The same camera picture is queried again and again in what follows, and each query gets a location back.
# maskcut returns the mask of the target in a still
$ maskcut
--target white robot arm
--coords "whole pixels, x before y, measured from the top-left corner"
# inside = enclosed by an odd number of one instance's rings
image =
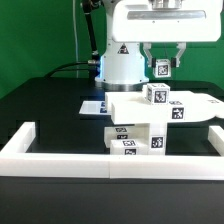
[[[221,35],[223,0],[104,0],[107,14],[107,49],[101,57],[97,86],[134,90],[149,81],[145,58],[156,78],[171,76],[179,67],[186,42],[216,41]],[[153,43],[176,42],[179,49],[171,61],[156,60]]]

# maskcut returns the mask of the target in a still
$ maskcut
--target warning label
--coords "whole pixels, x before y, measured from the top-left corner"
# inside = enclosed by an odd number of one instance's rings
[[[118,51],[118,54],[129,54],[128,49],[125,44],[123,44],[121,46],[120,50]]]

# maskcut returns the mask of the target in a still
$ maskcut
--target black tabletop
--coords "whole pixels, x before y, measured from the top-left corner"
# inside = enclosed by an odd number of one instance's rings
[[[206,82],[167,82],[171,90],[203,92],[224,100]],[[104,100],[87,79],[35,78],[0,100],[0,144],[24,121],[35,121],[30,153],[108,153],[110,117],[79,115],[83,100]],[[208,126],[223,121],[169,124],[167,154],[217,156]],[[223,181],[0,177],[0,223],[222,224]]]
[[[221,100],[224,91],[206,82],[169,81],[171,90],[208,93]],[[110,116],[80,115],[84,100],[104,100],[104,90],[88,79],[34,78],[0,100],[0,143],[6,144],[24,121],[35,121],[37,138],[31,153],[109,153],[104,127]],[[218,155],[207,141],[209,125],[224,126],[221,119],[169,124],[167,155]]]

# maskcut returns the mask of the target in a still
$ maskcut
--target white foam block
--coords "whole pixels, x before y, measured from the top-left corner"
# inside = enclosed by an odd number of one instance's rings
[[[199,122],[217,115],[217,108],[212,107],[209,101],[189,91],[170,91],[169,101],[181,102],[183,106],[180,107],[184,108],[184,115],[177,105],[149,105],[142,98],[138,101],[113,102],[111,118],[114,124],[143,124]]]
[[[110,147],[111,140],[125,140],[133,138],[145,138],[146,128],[144,126],[116,126],[105,127],[104,129],[104,143],[107,148]]]
[[[111,155],[148,155],[148,145],[142,139],[112,140]]]
[[[224,102],[221,100],[216,99],[213,96],[210,96],[209,94],[197,94],[201,99],[208,102],[209,108],[214,110],[215,116],[218,118],[224,119]]]
[[[224,156],[224,130],[220,126],[210,126],[208,140],[221,156]]]
[[[113,102],[139,101],[142,99],[142,92],[106,92],[105,104],[108,112],[112,109]]]
[[[110,160],[111,178],[224,180],[224,158],[202,156],[119,156]]]
[[[0,176],[109,178],[109,157],[54,153],[0,153]]]
[[[167,139],[167,123],[149,124],[149,154],[165,155]]]
[[[1,150],[2,153],[24,153],[36,137],[35,123],[24,122],[10,141]]]

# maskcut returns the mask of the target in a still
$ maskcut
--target green wall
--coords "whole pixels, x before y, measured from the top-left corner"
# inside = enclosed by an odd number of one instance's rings
[[[72,4],[72,0],[1,0],[0,97],[29,78],[41,77],[61,64],[75,61]],[[90,44],[79,5],[80,0],[76,1],[79,60],[88,60]],[[93,13],[93,22],[99,51],[103,53],[103,9]],[[168,55],[173,56],[175,45],[166,48]],[[155,45],[153,54],[164,56],[163,45]],[[173,70],[172,79],[211,81],[224,88],[223,59],[224,34],[217,43],[188,44],[181,67]],[[152,78],[151,70],[146,73]]]

